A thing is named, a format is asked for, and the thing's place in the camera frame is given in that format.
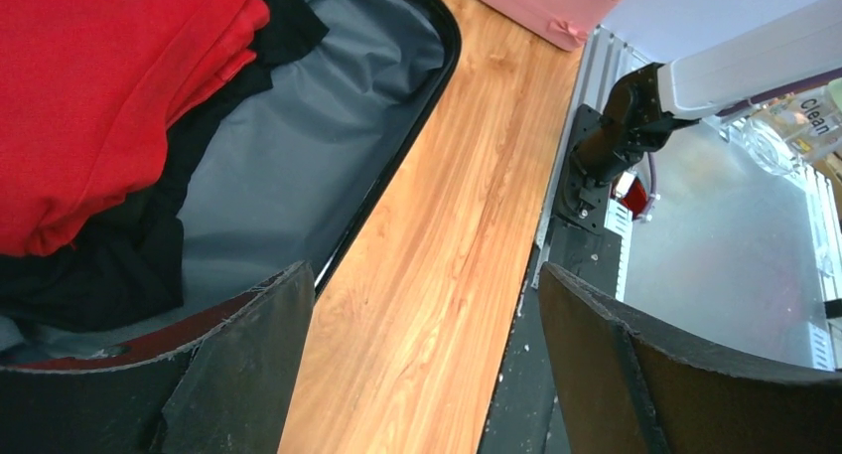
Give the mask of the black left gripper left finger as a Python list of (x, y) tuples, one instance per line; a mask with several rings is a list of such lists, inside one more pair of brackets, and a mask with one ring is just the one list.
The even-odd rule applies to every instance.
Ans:
[(273, 453), (315, 300), (309, 264), (156, 332), (1, 370), (5, 453)]

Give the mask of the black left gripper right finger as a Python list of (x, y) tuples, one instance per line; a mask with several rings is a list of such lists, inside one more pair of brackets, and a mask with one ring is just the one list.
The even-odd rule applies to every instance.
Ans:
[(735, 350), (540, 271), (539, 310), (575, 453), (837, 453), (841, 377)]

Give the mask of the black garment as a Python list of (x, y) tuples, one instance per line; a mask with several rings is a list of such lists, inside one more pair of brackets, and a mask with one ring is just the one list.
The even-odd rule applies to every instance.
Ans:
[(3, 316), (84, 333), (183, 305), (184, 228), (177, 214), (212, 138), (242, 102), (272, 88), (272, 70), (302, 59), (328, 33), (305, 0), (261, 1), (269, 20), (249, 46), (255, 62), (170, 127), (156, 184), (92, 217), (71, 246), (46, 257), (2, 257)]

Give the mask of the yellow cartoon hard-shell suitcase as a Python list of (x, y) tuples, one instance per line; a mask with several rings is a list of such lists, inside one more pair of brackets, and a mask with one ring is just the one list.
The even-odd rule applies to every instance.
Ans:
[(187, 188), (184, 304), (99, 333), (1, 322), (1, 361), (112, 360), (307, 261), (323, 287), (423, 128), (461, 35), (441, 0), (304, 0), (322, 42), (225, 118)]

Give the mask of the red garment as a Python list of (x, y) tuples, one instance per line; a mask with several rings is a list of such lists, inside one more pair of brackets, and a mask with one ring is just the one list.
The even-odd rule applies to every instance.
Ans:
[(1, 251), (154, 184), (167, 129), (254, 59), (263, 0), (1, 0)]

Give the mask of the pink jewelry box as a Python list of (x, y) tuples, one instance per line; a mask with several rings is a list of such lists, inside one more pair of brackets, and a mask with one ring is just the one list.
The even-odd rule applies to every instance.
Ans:
[(480, 0), (554, 46), (573, 51), (622, 0)]

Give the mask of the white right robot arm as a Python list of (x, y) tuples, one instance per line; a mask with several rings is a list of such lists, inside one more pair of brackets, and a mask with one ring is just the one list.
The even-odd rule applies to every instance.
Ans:
[(777, 96), (841, 67), (841, 0), (818, 0), (696, 54), (622, 76), (589, 109), (561, 180), (605, 187), (670, 135), (752, 97)]

